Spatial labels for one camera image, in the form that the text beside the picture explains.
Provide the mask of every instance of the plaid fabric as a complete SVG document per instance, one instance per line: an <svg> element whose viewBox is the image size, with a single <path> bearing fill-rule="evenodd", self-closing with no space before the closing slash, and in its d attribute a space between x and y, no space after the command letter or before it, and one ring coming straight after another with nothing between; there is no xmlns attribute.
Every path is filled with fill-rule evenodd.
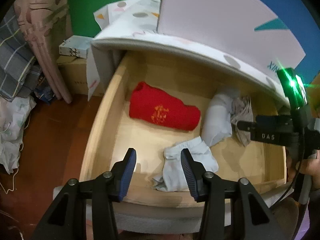
<svg viewBox="0 0 320 240"><path fill-rule="evenodd" d="M8 101L28 97L41 72L11 7L0 23L0 95Z"/></svg>

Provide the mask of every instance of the black cable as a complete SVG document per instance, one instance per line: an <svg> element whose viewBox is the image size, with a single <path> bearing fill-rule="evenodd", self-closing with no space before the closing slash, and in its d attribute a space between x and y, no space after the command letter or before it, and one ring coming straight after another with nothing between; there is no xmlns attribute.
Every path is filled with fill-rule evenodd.
<svg viewBox="0 0 320 240"><path fill-rule="evenodd" d="M300 172L302 160L304 158L304 152L305 152L304 129L302 129L302 131L301 131L301 142L300 143L301 143L301 151L302 151L302 153L301 153L301 158L300 158L300 163L299 163L299 166L298 166L298 170L297 170L297 172L296 172L296 174L295 174L290 186L287 188L287 190L282 194L282 196L270 208L272 208L273 206L278 204L285 197L285 195L287 195L287 193L292 188L292 186L296 183L297 177L298 177L299 172Z"/></svg>

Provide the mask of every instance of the wooden floor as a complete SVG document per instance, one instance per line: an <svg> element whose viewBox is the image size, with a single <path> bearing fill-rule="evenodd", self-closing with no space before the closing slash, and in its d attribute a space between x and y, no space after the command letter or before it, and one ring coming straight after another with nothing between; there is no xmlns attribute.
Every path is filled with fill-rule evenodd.
<svg viewBox="0 0 320 240"><path fill-rule="evenodd" d="M74 95L68 105L56 100L50 106L39 101L24 131L24 148L15 177L15 191L0 190L0 224L17 226L28 240L52 201L53 189L78 178L90 129L101 97ZM0 173L5 189L12 188L12 175Z"/></svg>

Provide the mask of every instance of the drawer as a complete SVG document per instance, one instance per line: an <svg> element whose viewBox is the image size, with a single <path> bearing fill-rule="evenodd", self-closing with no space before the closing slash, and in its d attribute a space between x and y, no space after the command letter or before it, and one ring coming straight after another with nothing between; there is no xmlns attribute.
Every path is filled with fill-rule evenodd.
<svg viewBox="0 0 320 240"><path fill-rule="evenodd" d="M123 159L127 149L137 152L137 164L124 201L160 207L196 207L188 191L160 192L152 189L152 177L161 172L163 149L201 134L203 120L193 131L180 131L129 117L132 90L140 81L158 87L195 105L205 115L218 87L232 85L250 95L254 116L277 114L273 98L259 86L239 76L169 54L129 51L117 68L102 99L88 139L80 181L94 179ZM217 174L237 181L247 177L259 193L285 183L284 147L252 141L243 147L232 136L211 147L219 164Z"/></svg>

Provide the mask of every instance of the orange triangle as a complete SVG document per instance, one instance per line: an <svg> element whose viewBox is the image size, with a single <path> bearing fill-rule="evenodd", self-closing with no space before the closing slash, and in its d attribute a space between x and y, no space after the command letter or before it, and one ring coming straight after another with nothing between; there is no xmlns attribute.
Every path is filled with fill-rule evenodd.
<svg viewBox="0 0 320 240"><path fill-rule="evenodd" d="M99 19L101 19L101 20L104 20L104 17L103 17L102 14L98 14L98 15L97 15L97 18L99 18Z"/></svg>

